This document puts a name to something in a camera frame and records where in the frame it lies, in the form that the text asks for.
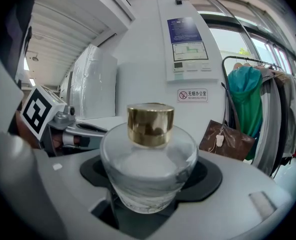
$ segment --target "red circle sign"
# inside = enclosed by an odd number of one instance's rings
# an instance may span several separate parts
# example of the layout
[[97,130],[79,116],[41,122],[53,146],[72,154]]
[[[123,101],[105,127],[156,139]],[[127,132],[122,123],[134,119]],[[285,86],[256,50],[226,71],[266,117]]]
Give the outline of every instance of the red circle sign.
[[181,93],[179,93],[179,97],[184,100],[188,97],[188,94],[185,91],[182,91]]

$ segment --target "black bottle holder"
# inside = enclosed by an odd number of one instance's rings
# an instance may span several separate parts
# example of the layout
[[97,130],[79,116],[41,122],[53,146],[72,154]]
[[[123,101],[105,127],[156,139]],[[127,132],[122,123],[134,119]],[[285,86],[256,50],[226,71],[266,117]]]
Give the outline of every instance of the black bottle holder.
[[91,213],[137,239],[145,239],[154,233],[175,212],[179,203],[205,200],[218,189],[222,181],[219,167],[198,157],[189,179],[168,207],[157,213],[140,214],[122,204],[108,179],[99,155],[85,161],[80,167],[80,173],[93,186],[107,188],[111,193],[111,200],[102,201]]

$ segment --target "no smoking sign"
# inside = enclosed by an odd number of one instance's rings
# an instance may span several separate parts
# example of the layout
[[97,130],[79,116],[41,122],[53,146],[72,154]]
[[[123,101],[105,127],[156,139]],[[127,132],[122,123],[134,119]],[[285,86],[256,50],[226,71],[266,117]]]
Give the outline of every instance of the no smoking sign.
[[188,93],[186,93],[185,91],[182,91],[179,93],[179,97],[184,100],[188,97]]
[[178,102],[208,102],[207,89],[179,89]]

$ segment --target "clear glass bottle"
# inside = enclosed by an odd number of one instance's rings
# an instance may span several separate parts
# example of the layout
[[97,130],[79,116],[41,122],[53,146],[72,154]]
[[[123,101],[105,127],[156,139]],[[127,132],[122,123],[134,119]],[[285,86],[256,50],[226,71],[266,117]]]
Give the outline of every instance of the clear glass bottle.
[[129,209],[152,214],[166,208],[189,178],[197,145],[173,126],[174,108],[160,103],[128,106],[128,123],[101,141],[101,159],[112,186]]

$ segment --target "handbag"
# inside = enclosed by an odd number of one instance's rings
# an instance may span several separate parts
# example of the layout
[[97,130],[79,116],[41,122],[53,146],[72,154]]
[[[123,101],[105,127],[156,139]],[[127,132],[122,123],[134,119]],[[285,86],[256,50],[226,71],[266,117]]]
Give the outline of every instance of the handbag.
[[225,124],[225,105],[223,122],[218,123],[210,120],[208,128],[199,145],[199,149],[243,161],[250,152],[255,139],[241,132],[238,114],[231,95],[224,83],[221,83],[221,85],[225,88],[226,95],[228,96],[229,103],[232,107],[236,129],[229,128]]

